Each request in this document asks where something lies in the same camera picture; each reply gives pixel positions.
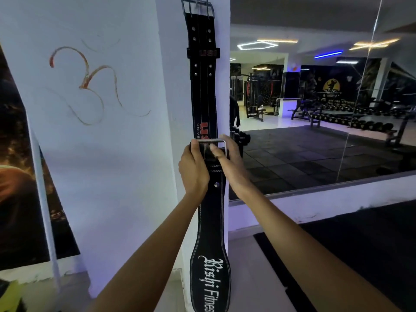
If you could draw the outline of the person's left hand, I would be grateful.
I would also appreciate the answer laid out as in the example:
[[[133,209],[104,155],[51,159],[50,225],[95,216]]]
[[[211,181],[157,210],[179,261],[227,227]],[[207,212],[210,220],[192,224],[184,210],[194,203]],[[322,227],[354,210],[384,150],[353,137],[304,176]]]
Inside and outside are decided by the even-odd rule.
[[[208,190],[210,175],[205,160],[204,163],[195,163],[190,152],[190,144],[185,146],[180,158],[179,173],[185,194],[195,197],[200,203]]]

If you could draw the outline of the person's right hand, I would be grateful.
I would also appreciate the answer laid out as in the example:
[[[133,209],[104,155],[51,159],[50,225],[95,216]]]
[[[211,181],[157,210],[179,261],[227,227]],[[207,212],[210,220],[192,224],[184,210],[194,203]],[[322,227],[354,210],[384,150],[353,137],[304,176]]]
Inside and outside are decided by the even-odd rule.
[[[229,136],[222,134],[222,141],[227,147],[227,166],[221,166],[232,190],[240,200],[246,201],[254,185],[250,181],[248,172],[244,166],[237,143]]]

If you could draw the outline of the black belt with white script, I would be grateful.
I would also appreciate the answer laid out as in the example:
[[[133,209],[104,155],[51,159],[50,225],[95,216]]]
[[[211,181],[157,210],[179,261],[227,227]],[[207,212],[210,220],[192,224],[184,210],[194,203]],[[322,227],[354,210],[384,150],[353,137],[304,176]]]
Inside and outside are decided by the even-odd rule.
[[[200,151],[210,181],[198,207],[198,233],[190,258],[190,298],[194,312],[228,312],[231,299],[231,267],[224,233],[226,177],[210,144],[224,143],[220,150],[227,156],[223,139],[201,139]]]

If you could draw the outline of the person's left forearm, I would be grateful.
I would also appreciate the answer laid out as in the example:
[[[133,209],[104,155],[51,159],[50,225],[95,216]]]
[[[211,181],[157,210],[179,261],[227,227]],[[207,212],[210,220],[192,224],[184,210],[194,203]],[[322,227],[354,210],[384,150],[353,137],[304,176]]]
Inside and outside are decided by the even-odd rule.
[[[207,186],[188,190],[86,312],[154,312]]]

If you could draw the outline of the person's right forearm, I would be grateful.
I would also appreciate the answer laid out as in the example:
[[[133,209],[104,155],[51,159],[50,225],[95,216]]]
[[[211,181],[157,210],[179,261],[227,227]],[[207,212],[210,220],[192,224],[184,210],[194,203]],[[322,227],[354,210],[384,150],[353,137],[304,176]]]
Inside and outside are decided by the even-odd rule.
[[[402,312],[278,209],[250,181],[232,184],[317,312]]]

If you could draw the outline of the black belt with red print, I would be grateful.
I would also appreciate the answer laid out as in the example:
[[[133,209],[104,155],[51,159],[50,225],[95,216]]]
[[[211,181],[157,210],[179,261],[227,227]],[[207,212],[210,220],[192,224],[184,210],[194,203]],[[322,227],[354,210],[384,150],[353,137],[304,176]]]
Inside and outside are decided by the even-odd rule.
[[[190,93],[194,138],[200,143],[218,138],[216,110],[215,12],[208,0],[181,0],[188,32],[186,50],[190,65]]]

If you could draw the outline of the white pipe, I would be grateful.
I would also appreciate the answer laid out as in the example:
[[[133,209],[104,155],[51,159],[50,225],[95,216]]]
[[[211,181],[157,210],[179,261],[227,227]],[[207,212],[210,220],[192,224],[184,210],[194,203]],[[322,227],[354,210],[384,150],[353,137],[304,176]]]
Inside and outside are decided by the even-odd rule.
[[[31,127],[28,116],[27,116],[27,124],[28,124],[30,147],[31,147],[31,152],[32,152],[35,182],[36,182],[37,192],[38,192],[38,197],[39,197],[39,204],[40,204],[40,210],[41,210],[41,215],[42,215],[42,220],[43,220],[44,233],[45,233],[48,254],[49,254],[49,261],[51,263],[53,279],[55,282],[55,290],[58,294],[60,294],[62,291],[62,283],[61,283],[59,265],[57,261],[55,241],[54,241],[53,230],[52,230],[52,225],[51,225],[51,220],[50,220],[49,207],[48,207],[48,202],[47,202],[47,193],[46,193],[46,187],[45,187],[45,182],[44,182],[44,173],[43,173],[43,168],[42,168],[40,147],[39,147],[38,140],[34,134],[34,131]]]

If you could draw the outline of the black rubber floor mat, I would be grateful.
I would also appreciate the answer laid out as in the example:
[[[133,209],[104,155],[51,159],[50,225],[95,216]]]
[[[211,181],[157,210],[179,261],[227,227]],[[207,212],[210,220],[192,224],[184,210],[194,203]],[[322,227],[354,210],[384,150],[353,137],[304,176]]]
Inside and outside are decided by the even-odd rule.
[[[403,312],[416,312],[416,200],[300,227]]]

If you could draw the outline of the yellow object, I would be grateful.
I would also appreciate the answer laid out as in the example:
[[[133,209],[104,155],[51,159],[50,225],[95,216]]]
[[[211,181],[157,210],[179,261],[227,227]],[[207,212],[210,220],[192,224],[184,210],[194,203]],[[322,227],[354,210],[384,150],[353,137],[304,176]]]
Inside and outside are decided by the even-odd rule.
[[[23,285],[18,281],[0,279],[0,312],[25,312],[22,301]]]

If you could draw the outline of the large wall mirror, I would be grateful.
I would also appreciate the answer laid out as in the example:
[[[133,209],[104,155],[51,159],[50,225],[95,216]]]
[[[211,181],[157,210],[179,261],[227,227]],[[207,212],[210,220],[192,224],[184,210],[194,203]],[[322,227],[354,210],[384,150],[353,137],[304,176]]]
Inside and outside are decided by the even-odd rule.
[[[230,58],[264,194],[416,170],[416,0],[231,0]]]

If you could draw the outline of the dark wall poster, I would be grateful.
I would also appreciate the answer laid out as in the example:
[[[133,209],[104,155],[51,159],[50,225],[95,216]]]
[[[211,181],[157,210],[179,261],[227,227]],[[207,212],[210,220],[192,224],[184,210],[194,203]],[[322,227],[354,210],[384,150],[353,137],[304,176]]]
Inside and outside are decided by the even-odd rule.
[[[0,270],[47,261],[27,117],[0,46]]]

